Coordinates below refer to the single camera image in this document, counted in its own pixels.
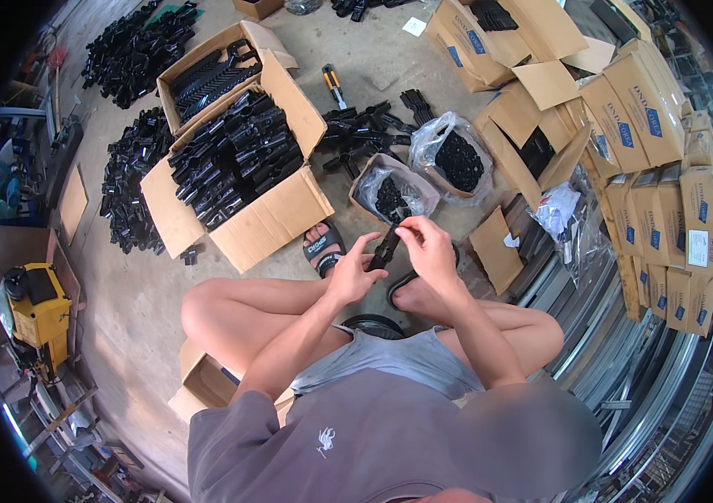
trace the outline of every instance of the foot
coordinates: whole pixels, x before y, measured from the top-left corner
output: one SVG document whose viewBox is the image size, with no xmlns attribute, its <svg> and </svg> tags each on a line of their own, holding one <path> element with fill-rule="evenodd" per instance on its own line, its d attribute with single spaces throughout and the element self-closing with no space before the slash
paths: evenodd
<svg viewBox="0 0 713 503">
<path fill-rule="evenodd" d="M 317 226 L 314 226 L 310 228 L 307 233 L 303 236 L 303 246 L 309 246 L 313 242 L 317 241 L 320 239 L 320 236 L 323 236 L 326 232 L 328 232 L 328 226 L 325 225 L 324 223 L 320 223 Z M 330 254 L 331 252 L 340 252 L 343 255 L 345 255 L 345 250 L 342 249 L 339 243 L 335 243 L 333 245 L 327 246 L 326 248 L 323 248 L 320 253 L 317 255 L 313 256 L 309 263 L 311 264 L 311 268 L 317 270 L 317 263 L 320 262 L 320 259 L 324 257 L 326 254 Z M 329 270 L 326 271 L 325 275 L 326 277 L 329 277 L 334 274 L 334 268 L 331 267 Z"/>
<path fill-rule="evenodd" d="M 393 304 L 400 311 L 431 319 L 434 322 L 451 326 L 448 313 L 429 283 L 421 277 L 410 280 L 409 283 L 393 292 Z"/>
</svg>

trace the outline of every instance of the plastic bag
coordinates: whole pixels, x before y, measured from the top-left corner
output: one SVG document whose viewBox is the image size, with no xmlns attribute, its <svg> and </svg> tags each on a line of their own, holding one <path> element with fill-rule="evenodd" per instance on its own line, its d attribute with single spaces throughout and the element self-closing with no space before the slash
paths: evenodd
<svg viewBox="0 0 713 503">
<path fill-rule="evenodd" d="M 484 168 L 479 182 L 477 182 L 469 197 L 458 196 L 445 190 L 442 187 L 442 181 L 439 183 L 433 176 L 433 173 L 436 173 L 438 177 L 450 183 L 446 173 L 435 164 L 434 159 L 443 142 L 452 132 L 461 136 L 476 150 L 476 154 L 480 157 Z M 442 198 L 453 206 L 477 206 L 493 190 L 493 160 L 491 155 L 483 142 L 474 133 L 474 128 L 471 124 L 454 112 L 446 112 L 412 133 L 410 157 L 407 164 L 412 171 L 429 180 L 441 193 Z"/>
<path fill-rule="evenodd" d="M 557 241 L 569 225 L 579 199 L 580 192 L 572 190 L 569 182 L 563 182 L 544 192 L 538 211 L 530 215 Z"/>
<path fill-rule="evenodd" d="M 360 178 L 359 184 L 354 190 L 354 200 L 388 226 L 393 226 L 396 223 L 392 222 L 376 208 L 379 188 L 388 176 L 390 176 L 396 188 L 402 193 L 402 199 L 410 208 L 410 216 L 428 216 L 434 210 L 434 207 L 429 208 L 424 204 L 420 189 L 395 173 L 393 168 L 369 166 L 366 169 L 369 169 L 370 172 Z M 401 213 L 399 213 L 399 216 L 401 217 L 399 221 L 404 220 Z"/>
</svg>

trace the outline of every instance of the stack of boxes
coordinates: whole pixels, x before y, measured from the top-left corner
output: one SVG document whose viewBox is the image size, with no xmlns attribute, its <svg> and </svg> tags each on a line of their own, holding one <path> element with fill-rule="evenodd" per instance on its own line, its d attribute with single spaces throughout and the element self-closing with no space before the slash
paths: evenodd
<svg viewBox="0 0 713 503">
<path fill-rule="evenodd" d="M 713 311 L 713 129 L 690 110 L 654 45 L 632 40 L 581 86 L 622 173 L 607 186 L 639 301 L 667 326 L 707 335 Z"/>
</svg>

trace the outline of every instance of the cardboard box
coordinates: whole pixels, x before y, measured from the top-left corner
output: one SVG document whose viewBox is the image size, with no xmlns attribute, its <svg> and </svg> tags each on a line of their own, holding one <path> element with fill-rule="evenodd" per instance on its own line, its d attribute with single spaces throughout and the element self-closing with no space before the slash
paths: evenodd
<svg viewBox="0 0 713 503">
<path fill-rule="evenodd" d="M 647 264 L 641 260 L 641 257 L 633 257 L 633 268 L 636 272 L 635 278 L 639 287 L 639 304 L 644 307 L 650 307 L 650 281 Z"/>
<path fill-rule="evenodd" d="M 650 308 L 653 315 L 666 319 L 666 267 L 647 265 L 650 281 Z"/>
<path fill-rule="evenodd" d="M 233 8 L 256 18 L 259 21 L 273 14 L 284 6 L 284 0 L 258 0 L 256 3 L 245 0 L 233 0 Z"/>
<path fill-rule="evenodd" d="M 325 133 L 326 123 L 271 51 L 266 53 L 263 62 L 261 87 L 284 110 L 303 158 L 308 159 Z M 235 100 L 244 92 L 245 88 L 240 89 L 231 98 Z M 226 109 L 227 106 L 216 107 L 214 115 L 207 114 L 204 121 L 212 120 Z M 179 141 L 189 138 L 181 137 Z M 184 205 L 175 196 L 178 186 L 172 180 L 172 171 L 167 156 L 142 179 L 141 187 L 153 223 L 170 256 L 175 258 L 203 235 L 204 227 L 191 206 Z M 209 236 L 243 273 L 333 213 L 334 208 L 305 163 Z"/>
<path fill-rule="evenodd" d="M 691 315 L 692 274 L 669 267 L 666 271 L 666 326 L 686 331 Z"/>
<path fill-rule="evenodd" d="M 580 87 L 580 95 L 599 120 L 596 126 L 603 130 L 607 145 L 616 154 L 621 170 L 635 173 L 651 167 L 641 140 L 635 133 L 635 126 L 631 124 L 630 116 L 607 77 L 603 74 L 589 80 Z"/>
<path fill-rule="evenodd" d="M 713 276 L 713 166 L 694 166 L 681 174 L 686 225 L 686 270 Z"/>
<path fill-rule="evenodd" d="M 652 166 L 683 158 L 681 118 L 659 93 L 638 53 L 617 58 L 603 74 L 622 100 Z"/>
<path fill-rule="evenodd" d="M 708 110 L 695 110 L 693 113 L 681 119 L 683 129 L 689 133 L 697 133 L 698 131 L 711 131 L 711 117 L 708 115 Z"/>
<path fill-rule="evenodd" d="M 504 238 L 510 229 L 504 221 L 502 208 L 497 207 L 491 216 L 482 223 L 469 237 L 474 251 L 480 256 L 482 267 L 488 274 L 496 296 L 501 296 L 524 269 L 518 249 L 509 248 Z"/>
<path fill-rule="evenodd" d="M 642 257 L 648 264 L 669 266 L 669 240 L 662 217 L 661 200 L 658 193 L 658 170 L 646 171 L 633 182 L 630 192 L 633 194 L 635 215 L 641 233 Z"/>
<path fill-rule="evenodd" d="M 189 423 L 191 417 L 201 410 L 228 407 L 237 392 L 237 385 L 222 373 L 222 365 L 191 339 L 184 341 L 178 357 L 181 361 L 181 388 L 170 398 L 170 408 Z M 241 379 L 241 374 L 231 374 Z M 275 401 L 276 410 L 282 413 L 279 414 L 282 427 L 287 423 L 287 411 L 294 399 L 295 393 L 287 388 Z"/>
<path fill-rule="evenodd" d="M 457 0 L 443 0 L 424 30 L 452 59 L 460 78 L 473 93 L 512 80 L 511 68 L 531 56 L 533 63 L 547 62 L 588 47 L 571 18 L 551 0 L 505 0 L 503 6 L 518 23 L 517 30 L 485 31 L 470 9 Z M 530 77 L 533 86 L 552 94 L 563 89 L 569 75 L 562 65 L 537 67 L 529 72 L 525 78 Z M 553 82 L 561 86 L 550 90 Z"/>
<path fill-rule="evenodd" d="M 683 268 L 686 266 L 686 226 L 680 175 L 680 164 L 664 168 L 658 182 L 658 200 L 661 203 L 661 215 L 666 229 L 664 239 L 669 252 L 669 265 Z"/>
<path fill-rule="evenodd" d="M 689 133 L 685 162 L 688 166 L 713 166 L 713 135 L 709 130 Z"/>
<path fill-rule="evenodd" d="M 713 277 L 692 275 L 689 318 L 685 331 L 708 336 L 713 315 Z"/>
<path fill-rule="evenodd" d="M 658 47 L 652 41 L 633 39 L 620 47 L 618 54 L 623 56 L 631 52 L 641 56 L 641 61 L 646 66 L 649 76 L 652 77 L 653 83 L 658 87 L 670 109 L 678 117 L 683 117 L 682 104 L 685 95 L 663 55 L 658 51 Z"/>
<path fill-rule="evenodd" d="M 223 52 L 225 52 L 225 48 L 231 42 L 243 38 L 250 40 L 251 45 L 254 49 L 256 49 L 262 64 L 264 64 L 267 52 L 271 51 L 283 67 L 298 67 L 298 63 L 295 61 L 295 58 L 289 55 L 287 49 L 284 48 L 279 38 L 275 36 L 270 28 L 256 23 L 251 23 L 250 21 L 240 21 L 237 24 L 225 28 L 220 33 L 217 33 L 199 46 L 187 52 L 186 55 L 177 60 L 174 65 L 164 70 L 164 72 L 155 80 L 155 84 L 158 86 L 159 96 L 161 97 L 163 112 L 167 116 L 169 130 L 172 132 L 173 136 L 179 137 L 198 122 L 205 122 L 205 118 L 209 114 L 213 113 L 215 105 L 224 101 L 231 94 L 234 94 L 244 87 L 259 80 L 259 75 L 254 75 L 250 79 L 245 80 L 239 86 L 231 89 L 229 93 L 221 96 L 217 101 L 214 101 L 214 103 L 201 110 L 200 113 L 189 119 L 186 124 L 181 125 L 181 113 L 175 106 L 175 97 L 172 95 L 169 87 L 172 81 L 181 76 L 184 71 L 203 59 L 206 55 L 209 55 L 216 49 L 222 49 Z M 242 47 L 240 52 L 244 54 L 247 50 L 247 47 Z"/>
<path fill-rule="evenodd" d="M 480 112 L 472 126 L 488 147 L 494 168 L 502 173 L 512 190 L 520 192 L 527 204 L 533 208 L 538 208 L 545 189 L 562 184 L 569 179 L 591 134 L 591 126 L 586 124 L 573 135 L 571 141 L 559 153 L 552 157 L 541 176 L 535 180 L 522 158 L 493 122 L 491 110 L 486 107 Z"/>
<path fill-rule="evenodd" d="M 616 232 L 622 244 L 622 252 L 634 257 L 643 255 L 643 244 L 639 227 L 636 205 L 630 189 L 638 178 L 638 173 L 623 173 L 615 176 L 606 187 L 605 193 L 611 203 L 611 211 L 616 224 Z"/>
<path fill-rule="evenodd" d="M 386 156 L 385 154 L 374 154 L 368 160 L 368 163 L 365 165 L 362 173 L 360 173 L 360 175 L 356 177 L 357 179 L 354 180 L 353 184 L 351 184 L 351 189 L 349 190 L 349 201 L 351 204 L 360 208 L 367 216 L 379 222 L 383 226 L 390 227 L 392 222 L 390 222 L 384 215 L 373 212 L 373 210 L 369 207 L 362 206 L 362 204 L 354 198 L 357 188 L 361 187 L 365 178 L 370 176 L 372 171 L 377 168 L 391 169 L 393 170 L 394 176 L 397 176 L 412 186 L 417 187 L 421 191 L 421 203 L 423 206 L 422 215 L 432 215 L 435 207 L 437 207 L 440 202 L 440 193 L 418 173 L 412 172 L 409 167 L 400 163 L 391 156 Z"/>
</svg>

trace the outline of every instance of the white plastic bag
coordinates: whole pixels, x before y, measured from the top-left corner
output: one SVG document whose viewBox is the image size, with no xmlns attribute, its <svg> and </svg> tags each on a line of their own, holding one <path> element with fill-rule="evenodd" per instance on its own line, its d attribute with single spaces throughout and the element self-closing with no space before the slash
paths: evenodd
<svg viewBox="0 0 713 503">
<path fill-rule="evenodd" d="M 434 159 L 438 155 L 440 146 L 452 132 L 464 138 L 476 150 L 476 154 L 480 157 L 484 168 L 480 181 L 474 187 L 474 190 L 470 192 L 470 196 L 460 196 L 443 189 L 442 182 L 435 179 L 436 177 L 433 175 L 434 173 L 449 183 L 446 173 L 437 166 Z M 474 128 L 471 124 L 454 112 L 446 112 L 412 133 L 410 157 L 407 164 L 412 171 L 432 183 L 441 193 L 442 198 L 450 205 L 460 207 L 477 206 L 493 190 L 493 160 L 491 155 L 483 142 L 474 133 Z"/>
</svg>

